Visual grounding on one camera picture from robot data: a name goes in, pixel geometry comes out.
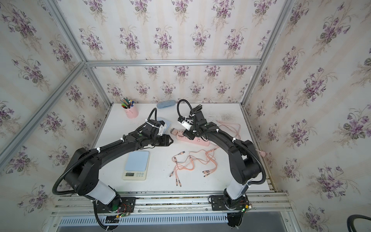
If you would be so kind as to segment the pink power strip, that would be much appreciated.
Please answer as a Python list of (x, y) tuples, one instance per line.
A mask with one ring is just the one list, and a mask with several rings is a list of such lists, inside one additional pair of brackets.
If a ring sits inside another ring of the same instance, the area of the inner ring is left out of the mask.
[(204, 146), (204, 147), (208, 147), (210, 145), (209, 141), (205, 141), (205, 140), (203, 140), (199, 137), (195, 137), (193, 140), (190, 140), (183, 135), (183, 132), (184, 132), (183, 130), (179, 130), (176, 133), (176, 139), (177, 140), (182, 141), (182, 142), (192, 143), (192, 144), (195, 144), (195, 145)]

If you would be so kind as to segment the pink USB charger adapter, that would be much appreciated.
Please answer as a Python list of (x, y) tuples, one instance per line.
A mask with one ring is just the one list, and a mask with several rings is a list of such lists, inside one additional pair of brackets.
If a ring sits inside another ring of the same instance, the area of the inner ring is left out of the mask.
[(182, 135), (183, 134), (183, 130), (178, 130), (176, 128), (171, 128), (170, 129), (170, 133), (174, 136), (178, 136), (178, 135)]

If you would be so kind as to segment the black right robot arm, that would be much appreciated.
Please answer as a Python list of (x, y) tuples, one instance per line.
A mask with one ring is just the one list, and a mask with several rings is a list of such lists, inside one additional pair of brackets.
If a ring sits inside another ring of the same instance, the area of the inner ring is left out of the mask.
[(186, 99), (180, 99), (177, 103), (178, 122), (185, 128), (183, 135), (186, 138), (209, 140), (227, 153), (234, 180), (224, 194), (227, 200), (237, 200), (250, 186), (261, 185), (266, 181), (265, 169), (252, 141), (237, 139), (214, 122), (208, 122), (202, 108), (202, 105), (192, 107)]

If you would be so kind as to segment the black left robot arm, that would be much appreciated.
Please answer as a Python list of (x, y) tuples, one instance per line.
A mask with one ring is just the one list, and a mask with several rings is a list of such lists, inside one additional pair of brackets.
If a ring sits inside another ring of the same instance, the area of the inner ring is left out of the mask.
[(164, 134), (165, 122), (157, 119), (157, 109), (153, 108), (145, 123), (119, 140), (103, 147), (75, 151), (63, 174), (52, 187), (54, 195), (78, 194), (108, 206), (117, 211), (122, 204), (121, 196), (99, 179), (99, 172), (115, 159), (146, 148), (147, 146), (168, 147), (174, 141)]

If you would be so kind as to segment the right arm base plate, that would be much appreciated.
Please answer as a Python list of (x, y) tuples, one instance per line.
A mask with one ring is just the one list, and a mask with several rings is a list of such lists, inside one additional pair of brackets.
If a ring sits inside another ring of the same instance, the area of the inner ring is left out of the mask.
[(211, 204), (213, 211), (249, 211), (252, 206), (245, 195), (237, 199), (232, 199), (228, 195), (210, 195), (208, 202)]

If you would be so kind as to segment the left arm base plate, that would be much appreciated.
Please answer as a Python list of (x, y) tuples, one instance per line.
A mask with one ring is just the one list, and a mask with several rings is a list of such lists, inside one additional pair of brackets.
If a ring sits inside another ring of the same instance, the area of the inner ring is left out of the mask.
[(96, 202), (96, 212), (98, 214), (113, 213), (113, 214), (129, 214), (134, 212), (136, 203), (135, 197), (121, 197), (120, 199), (115, 198), (108, 205), (103, 204), (100, 201)]

